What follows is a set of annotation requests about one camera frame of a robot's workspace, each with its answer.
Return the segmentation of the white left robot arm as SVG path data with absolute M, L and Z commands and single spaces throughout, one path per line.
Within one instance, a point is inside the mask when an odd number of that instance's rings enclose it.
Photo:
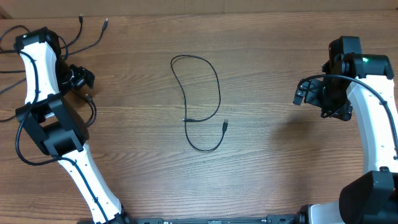
M 95 76 L 83 67 L 67 65 L 61 55 L 60 37 L 46 27 L 16 37 L 27 82 L 25 105 L 16 109 L 22 131 L 40 151 L 58 162 L 85 199 L 92 223 L 130 223 L 122 203 L 98 170 L 88 144 L 88 123 L 65 99 L 71 90 L 94 85 Z

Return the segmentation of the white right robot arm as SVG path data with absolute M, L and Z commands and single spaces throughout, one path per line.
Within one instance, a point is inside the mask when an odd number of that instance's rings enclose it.
M 321 75 L 299 81 L 293 103 L 321 109 L 322 118 L 355 116 L 363 147 L 363 174 L 339 199 L 304 205 L 291 223 L 397 223 L 397 108 L 388 56 L 364 54 L 359 37 L 328 46 Z

